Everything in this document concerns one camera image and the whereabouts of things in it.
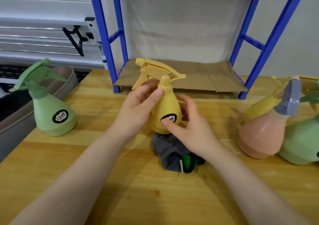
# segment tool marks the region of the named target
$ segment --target wood grain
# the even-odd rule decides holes
[[[279,85],[259,77],[246,100],[234,94],[179,92],[196,99],[222,143],[313,224],[319,224],[319,166],[296,166],[278,156],[256,160],[236,146],[244,112]],[[77,126],[61,137],[38,129],[0,164],[0,224],[9,223],[50,186],[114,121],[129,89],[114,94],[107,70],[93,70],[66,103]],[[316,114],[302,103],[296,122]],[[208,164],[181,175],[165,171],[150,150],[153,130],[146,125],[131,141],[105,183],[87,224],[246,224],[228,188]]]

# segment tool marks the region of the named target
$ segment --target shelf rack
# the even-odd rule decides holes
[[[122,19],[122,11],[121,11],[121,3],[120,0],[113,0],[114,1],[114,7],[115,7],[115,14],[116,14],[116,20],[118,25],[118,30],[113,33],[111,36],[108,35],[105,17],[103,14],[103,8],[101,0],[92,0],[92,5],[94,8],[94,13],[97,21],[97,25],[99,28],[101,41],[103,45],[104,54],[106,57],[106,63],[110,72],[111,80],[113,85],[117,81],[119,75],[121,74],[123,68],[125,67],[127,61],[128,61],[128,55],[127,55],[127,48],[126,48],[126,41],[125,41],[125,33],[124,33],[124,26],[123,26],[123,19]],[[242,46],[243,41],[246,41],[253,45],[255,48],[261,50],[261,53],[259,55],[259,58],[257,59],[257,62],[255,63],[252,71],[249,74],[249,77],[247,81],[245,82],[245,86],[248,89],[246,92],[241,92],[238,95],[239,99],[246,99],[246,96],[251,89],[252,85],[254,84],[255,80],[257,79],[258,75],[260,74],[263,66],[265,65],[266,61],[268,60],[271,52],[273,51],[275,45],[277,44],[279,38],[281,37],[281,34],[283,33],[285,27],[287,26],[290,18],[292,17],[295,9],[297,8],[299,2],[301,0],[288,0],[283,11],[281,12],[281,15],[279,19],[277,20],[267,42],[265,44],[261,43],[260,41],[250,37],[247,35],[247,30],[249,28],[249,25],[251,23],[251,20],[253,18],[253,15],[255,13],[255,10],[257,8],[259,0],[251,0],[250,5],[248,7],[244,22],[241,26],[241,30],[239,32],[237,41],[235,43],[233,52],[231,54],[231,57],[229,59],[231,65],[233,66],[235,64],[236,58],[238,56],[239,50]],[[121,48],[122,48],[122,54],[123,54],[123,61],[124,64],[117,73],[114,65],[114,59],[112,55],[111,50],[111,43],[114,42],[115,39],[120,38],[121,42]],[[114,92],[119,93],[120,88],[117,86],[113,86]]]

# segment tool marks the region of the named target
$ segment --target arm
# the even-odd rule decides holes
[[[125,144],[146,123],[162,90],[151,81],[131,92],[112,126],[11,225],[84,224]]]
[[[225,180],[234,199],[250,224],[309,224],[288,203],[260,180],[236,155],[222,145],[190,97],[177,97],[184,120],[184,129],[168,119],[162,124],[193,153],[208,161]]]

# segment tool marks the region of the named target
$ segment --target black hook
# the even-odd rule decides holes
[[[74,25],[74,29],[72,31],[69,31],[66,29],[66,27],[63,27],[62,30],[65,33],[65,35],[68,37],[68,39],[71,41],[73,44],[74,48],[79,52],[79,54],[83,57],[83,50],[82,50],[82,43],[88,41],[86,37],[83,37],[81,33],[79,32],[80,25]],[[72,34],[77,34],[80,41],[79,44],[77,44],[74,40],[74,38],[71,36]]]

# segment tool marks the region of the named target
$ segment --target green spray bottle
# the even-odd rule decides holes
[[[300,102],[319,103],[319,90],[311,91]],[[283,146],[279,151],[285,160],[304,165],[319,161],[319,114],[314,118],[294,123],[286,127]]]
[[[67,81],[48,67],[48,58],[35,63],[19,77],[18,83],[10,89],[29,90],[33,99],[34,118],[37,127],[50,136],[60,136],[71,131],[76,125],[75,111],[60,99],[51,95],[40,82],[44,79]]]

